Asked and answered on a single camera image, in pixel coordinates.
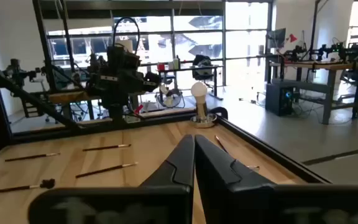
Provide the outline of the thin dark paintbrush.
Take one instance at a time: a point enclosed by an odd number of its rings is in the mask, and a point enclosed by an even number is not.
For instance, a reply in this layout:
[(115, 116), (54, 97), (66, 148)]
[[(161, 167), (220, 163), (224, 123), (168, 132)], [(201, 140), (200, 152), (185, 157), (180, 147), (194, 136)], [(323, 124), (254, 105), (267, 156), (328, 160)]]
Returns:
[(82, 149), (83, 152), (87, 152), (87, 151), (101, 151), (101, 150), (105, 150), (105, 149), (117, 149), (117, 148), (122, 148), (122, 147), (130, 147), (132, 146), (131, 144), (118, 144), (118, 145), (113, 145), (113, 146), (103, 146), (103, 147), (93, 147), (93, 148), (89, 148), (89, 149)]
[(37, 155), (32, 155), (32, 156), (24, 156), (24, 157), (16, 157), (16, 158), (5, 159), (4, 161), (5, 162), (22, 161), (22, 160), (28, 160), (28, 159), (41, 158), (41, 157), (58, 156), (60, 154), (61, 154), (60, 152), (48, 153), (48, 154), (37, 154)]

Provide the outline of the black computer tower blue light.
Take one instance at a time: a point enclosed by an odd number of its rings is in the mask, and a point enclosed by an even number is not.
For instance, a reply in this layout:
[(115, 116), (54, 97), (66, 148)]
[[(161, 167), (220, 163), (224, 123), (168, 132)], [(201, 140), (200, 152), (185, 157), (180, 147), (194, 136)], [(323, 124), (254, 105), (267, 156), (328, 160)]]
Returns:
[(267, 84), (265, 109), (277, 116), (291, 115), (293, 112), (293, 87)]

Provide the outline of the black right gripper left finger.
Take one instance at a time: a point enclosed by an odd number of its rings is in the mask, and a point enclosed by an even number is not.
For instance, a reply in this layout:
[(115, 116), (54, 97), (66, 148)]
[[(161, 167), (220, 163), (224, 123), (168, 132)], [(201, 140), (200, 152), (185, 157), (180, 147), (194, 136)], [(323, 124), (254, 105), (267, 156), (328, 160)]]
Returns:
[(138, 187), (59, 188), (29, 205), (29, 224), (191, 224), (195, 142), (186, 135)]

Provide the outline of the white bulb lamp metal base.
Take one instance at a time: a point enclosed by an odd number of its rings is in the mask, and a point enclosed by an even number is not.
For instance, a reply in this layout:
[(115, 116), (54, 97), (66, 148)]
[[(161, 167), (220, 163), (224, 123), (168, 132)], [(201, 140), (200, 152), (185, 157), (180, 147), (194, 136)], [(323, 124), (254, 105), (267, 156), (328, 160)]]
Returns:
[(217, 115), (210, 113), (206, 106), (207, 87), (202, 82), (196, 82), (191, 87), (191, 94), (196, 101), (196, 114), (191, 118), (191, 122), (196, 128), (210, 128), (214, 126)]

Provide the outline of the wooden workbench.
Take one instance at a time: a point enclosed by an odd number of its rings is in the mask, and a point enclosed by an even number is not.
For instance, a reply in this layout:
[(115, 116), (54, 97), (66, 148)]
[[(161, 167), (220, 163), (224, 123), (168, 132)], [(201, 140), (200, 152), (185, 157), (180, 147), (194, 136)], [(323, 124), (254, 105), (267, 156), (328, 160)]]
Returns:
[(60, 104), (62, 106), (63, 115), (66, 118), (72, 119), (71, 103), (79, 103), (85, 101), (88, 106), (88, 115), (90, 120), (95, 119), (97, 114), (94, 112), (93, 100), (99, 100), (99, 96), (89, 96), (85, 91), (66, 90), (61, 93), (53, 93), (48, 96), (49, 101), (53, 104)]
[[(284, 78), (284, 68), (291, 67), (296, 69), (296, 79), (287, 80)], [(313, 82), (303, 82), (301, 80), (301, 73), (304, 68), (312, 70), (327, 70), (328, 79), (325, 84), (313, 83)], [(358, 82), (356, 85), (356, 93), (354, 95), (354, 101), (352, 103), (340, 103), (333, 99), (334, 97), (334, 87), (336, 81), (337, 71), (339, 70), (348, 70), (353, 69), (358, 73), (358, 62), (346, 62), (346, 63), (334, 63), (334, 62), (291, 62), (291, 63), (268, 63), (268, 78), (267, 83), (273, 85), (279, 85), (282, 87), (293, 87), (297, 90), (308, 90), (317, 93), (325, 94), (324, 98), (310, 98), (302, 94), (297, 94), (295, 96), (296, 100), (305, 100), (311, 103), (316, 103), (322, 105), (323, 110), (323, 124), (328, 124), (331, 117), (331, 112), (333, 110), (351, 108), (352, 109), (352, 119), (358, 118)]]

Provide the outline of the red desk lamp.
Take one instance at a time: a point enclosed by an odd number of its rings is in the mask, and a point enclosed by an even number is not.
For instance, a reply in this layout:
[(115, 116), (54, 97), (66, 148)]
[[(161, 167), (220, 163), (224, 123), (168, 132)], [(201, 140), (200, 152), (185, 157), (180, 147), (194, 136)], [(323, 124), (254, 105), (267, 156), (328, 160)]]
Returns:
[(293, 43), (296, 42), (297, 40), (298, 38), (293, 34), (290, 34), (288, 37), (284, 38), (284, 41), (277, 49), (277, 53), (279, 54), (279, 56), (281, 56), (281, 58), (291, 56), (293, 54), (293, 50), (286, 50), (284, 53), (281, 53), (281, 49), (284, 48), (287, 43)]

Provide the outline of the black fan-head brush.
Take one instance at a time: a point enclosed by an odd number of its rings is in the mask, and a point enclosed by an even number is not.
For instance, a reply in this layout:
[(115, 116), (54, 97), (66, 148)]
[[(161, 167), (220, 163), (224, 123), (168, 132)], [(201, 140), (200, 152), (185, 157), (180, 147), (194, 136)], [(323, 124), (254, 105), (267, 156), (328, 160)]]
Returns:
[(23, 186), (18, 186), (18, 187), (9, 187), (9, 188), (5, 188), (5, 189), (0, 189), (0, 193), (37, 189), (37, 188), (52, 189), (52, 188), (54, 188), (54, 186), (55, 186), (55, 179), (45, 179), (45, 180), (42, 180), (39, 185), (23, 185)]

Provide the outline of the dark grey pen silver tip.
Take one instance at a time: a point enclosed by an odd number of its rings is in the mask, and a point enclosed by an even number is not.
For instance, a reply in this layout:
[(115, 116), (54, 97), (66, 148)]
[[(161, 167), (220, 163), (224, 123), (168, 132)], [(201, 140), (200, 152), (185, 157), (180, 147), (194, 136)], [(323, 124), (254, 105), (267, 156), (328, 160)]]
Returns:
[[(219, 146), (221, 147), (221, 149), (223, 151), (225, 151), (226, 153), (228, 153), (227, 149), (225, 148), (225, 146), (224, 146), (223, 142), (220, 140), (220, 138), (217, 135), (215, 135), (214, 138), (217, 141), (217, 143), (219, 144)], [(247, 166), (247, 167), (252, 169), (252, 170), (254, 170), (254, 171), (259, 171), (259, 169), (260, 169), (259, 166)]]

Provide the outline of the black computer monitor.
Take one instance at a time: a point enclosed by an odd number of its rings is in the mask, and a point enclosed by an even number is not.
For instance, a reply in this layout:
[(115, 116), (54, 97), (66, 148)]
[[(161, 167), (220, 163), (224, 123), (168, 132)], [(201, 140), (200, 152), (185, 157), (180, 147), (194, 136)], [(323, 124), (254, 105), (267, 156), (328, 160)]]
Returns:
[(286, 28), (267, 32), (267, 46), (270, 49), (280, 49), (286, 42)]

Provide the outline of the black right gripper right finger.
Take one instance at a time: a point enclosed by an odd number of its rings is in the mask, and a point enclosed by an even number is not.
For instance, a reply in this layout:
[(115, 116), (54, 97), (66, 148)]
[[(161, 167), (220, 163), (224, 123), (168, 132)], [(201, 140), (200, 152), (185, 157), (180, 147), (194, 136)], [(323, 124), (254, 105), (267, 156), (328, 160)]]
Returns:
[(358, 185), (275, 184), (202, 135), (195, 171), (207, 224), (358, 224)]

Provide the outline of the black standing desk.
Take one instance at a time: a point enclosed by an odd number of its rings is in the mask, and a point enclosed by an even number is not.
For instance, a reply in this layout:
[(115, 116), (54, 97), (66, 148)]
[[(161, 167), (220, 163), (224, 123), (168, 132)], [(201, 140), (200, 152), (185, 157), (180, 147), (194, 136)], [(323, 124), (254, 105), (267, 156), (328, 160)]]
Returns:
[[(204, 82), (204, 84), (206, 84), (206, 86), (208, 88), (212, 88), (213, 91), (211, 93), (208, 93), (210, 96), (212, 96), (213, 98), (222, 101), (223, 98), (220, 98), (218, 96), (218, 69), (219, 68), (224, 68), (223, 65), (212, 65), (210, 68), (213, 69), (213, 86), (209, 85), (206, 83), (206, 81)], [(167, 80), (172, 80), (173, 81), (173, 86), (174, 88), (178, 89), (178, 83), (177, 83), (177, 73), (178, 72), (185, 72), (185, 71), (193, 71), (193, 70), (197, 70), (198, 68), (195, 67), (194, 65), (190, 66), (190, 67), (185, 67), (185, 68), (179, 68), (177, 70), (171, 69), (171, 70), (164, 70), (164, 71), (158, 71), (158, 75), (160, 76), (160, 78), (162, 79), (162, 83), (164, 84)]]

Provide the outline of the white floor fan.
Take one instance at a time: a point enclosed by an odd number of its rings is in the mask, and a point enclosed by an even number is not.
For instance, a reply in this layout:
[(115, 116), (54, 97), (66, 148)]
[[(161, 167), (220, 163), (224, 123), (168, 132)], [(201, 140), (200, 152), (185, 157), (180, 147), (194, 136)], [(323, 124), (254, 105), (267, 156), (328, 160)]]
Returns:
[(157, 103), (164, 108), (177, 108), (184, 101), (183, 92), (177, 88), (169, 89), (166, 84), (161, 84), (155, 95)]

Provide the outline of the thin black pen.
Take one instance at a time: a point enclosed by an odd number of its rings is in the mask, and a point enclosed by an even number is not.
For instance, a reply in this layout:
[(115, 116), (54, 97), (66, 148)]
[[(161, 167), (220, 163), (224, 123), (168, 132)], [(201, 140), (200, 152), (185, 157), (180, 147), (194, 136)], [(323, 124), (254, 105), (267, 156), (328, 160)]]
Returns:
[(137, 164), (138, 164), (138, 162), (131, 163), (131, 164), (121, 164), (121, 165), (117, 165), (117, 166), (112, 166), (112, 167), (108, 167), (108, 168), (104, 168), (104, 169), (100, 169), (100, 170), (95, 170), (95, 171), (86, 172), (83, 174), (78, 174), (75, 176), (75, 178), (79, 179), (79, 178), (90, 176), (90, 175), (95, 175), (95, 174), (100, 174), (100, 173), (109, 172), (109, 171), (113, 171), (113, 170), (123, 169), (123, 168), (131, 167), (131, 166), (136, 166)]

